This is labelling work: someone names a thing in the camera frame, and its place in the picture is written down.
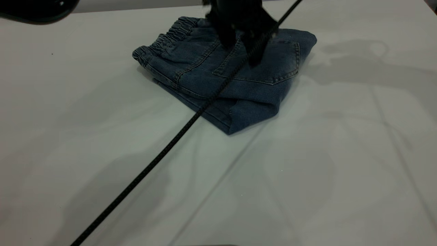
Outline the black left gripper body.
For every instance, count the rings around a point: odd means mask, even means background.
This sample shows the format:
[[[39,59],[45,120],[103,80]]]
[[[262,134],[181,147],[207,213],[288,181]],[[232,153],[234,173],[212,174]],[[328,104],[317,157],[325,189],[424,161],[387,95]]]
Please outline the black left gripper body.
[[[218,31],[264,33],[278,23],[264,9],[262,0],[204,0],[203,5],[211,7],[206,19]]]

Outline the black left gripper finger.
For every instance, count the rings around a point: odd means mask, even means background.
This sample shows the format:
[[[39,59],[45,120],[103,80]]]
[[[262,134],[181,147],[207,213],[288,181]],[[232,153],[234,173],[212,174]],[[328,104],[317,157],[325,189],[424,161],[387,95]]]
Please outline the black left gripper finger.
[[[245,49],[247,52],[247,61],[250,67],[256,67],[259,65],[269,40],[276,36],[276,34],[276,27],[261,32],[245,32]]]
[[[236,43],[236,30],[232,25],[219,24],[218,25],[218,37],[221,44],[226,50],[234,47]]]

